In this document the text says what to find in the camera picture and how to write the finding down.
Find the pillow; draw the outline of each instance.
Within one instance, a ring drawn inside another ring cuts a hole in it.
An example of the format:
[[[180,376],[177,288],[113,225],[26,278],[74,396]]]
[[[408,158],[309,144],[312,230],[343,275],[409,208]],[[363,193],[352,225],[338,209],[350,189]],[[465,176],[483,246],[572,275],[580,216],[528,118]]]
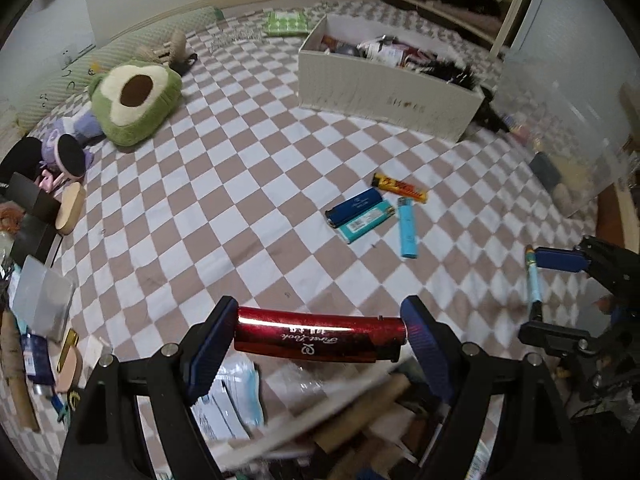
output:
[[[131,60],[89,86],[92,111],[104,134],[118,146],[151,136],[180,98],[182,80],[167,66]]]

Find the light blue lighter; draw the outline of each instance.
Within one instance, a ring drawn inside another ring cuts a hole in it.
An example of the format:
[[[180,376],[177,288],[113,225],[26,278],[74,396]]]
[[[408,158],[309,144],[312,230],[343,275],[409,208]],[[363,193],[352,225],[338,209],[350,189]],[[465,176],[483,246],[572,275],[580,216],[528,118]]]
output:
[[[383,200],[371,209],[367,209],[357,218],[338,227],[338,232],[350,244],[364,233],[371,231],[375,226],[382,224],[387,218],[393,216],[395,212],[394,207],[386,200]]]
[[[400,254],[403,258],[416,258],[418,248],[415,243],[414,211],[412,200],[401,196],[398,199],[398,216],[400,217]]]

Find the blue gripper pad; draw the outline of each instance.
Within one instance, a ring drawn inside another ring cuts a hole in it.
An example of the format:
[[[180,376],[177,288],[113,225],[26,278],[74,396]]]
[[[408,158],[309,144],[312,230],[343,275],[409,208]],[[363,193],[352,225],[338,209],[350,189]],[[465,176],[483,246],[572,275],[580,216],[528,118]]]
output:
[[[580,272],[581,270],[587,270],[589,261],[582,255],[581,251],[538,247],[536,249],[536,265],[543,269]]]
[[[180,368],[190,405],[209,393],[220,363],[231,346],[237,323],[238,302],[223,296],[209,317],[192,326],[182,340],[184,353]]]
[[[400,317],[415,357],[431,392],[448,404],[456,394],[452,377],[460,360],[460,341],[451,329],[436,322],[417,296],[408,296],[400,305]]]

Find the black box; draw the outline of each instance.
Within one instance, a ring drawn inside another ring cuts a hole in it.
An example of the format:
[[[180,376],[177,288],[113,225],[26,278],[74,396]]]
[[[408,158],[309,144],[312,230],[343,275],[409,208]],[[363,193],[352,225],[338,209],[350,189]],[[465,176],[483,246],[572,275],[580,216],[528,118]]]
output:
[[[17,203],[25,213],[47,224],[56,224],[60,202],[20,173],[14,173],[11,177],[4,197]]]
[[[28,254],[50,267],[53,263],[62,236],[53,225],[44,223],[30,214],[24,215],[20,230],[15,235],[14,246],[11,248],[11,258],[20,267]]]

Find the screw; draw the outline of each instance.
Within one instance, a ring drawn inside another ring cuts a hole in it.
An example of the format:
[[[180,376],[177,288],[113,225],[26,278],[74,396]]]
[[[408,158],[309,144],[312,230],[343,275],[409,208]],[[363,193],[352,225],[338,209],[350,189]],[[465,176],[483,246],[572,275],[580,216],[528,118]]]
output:
[[[175,355],[177,351],[178,345],[176,343],[167,343],[160,349],[160,353],[164,357],[171,357],[172,355]]]
[[[462,351],[465,355],[473,357],[480,353],[480,347],[476,343],[463,343]]]
[[[543,363],[542,356],[535,352],[527,354],[527,361],[529,361],[529,364],[532,366],[540,366]]]
[[[98,359],[98,364],[102,367],[102,368],[106,368],[107,366],[109,366],[111,363],[113,363],[113,355],[112,354],[106,354],[103,355],[100,359]]]

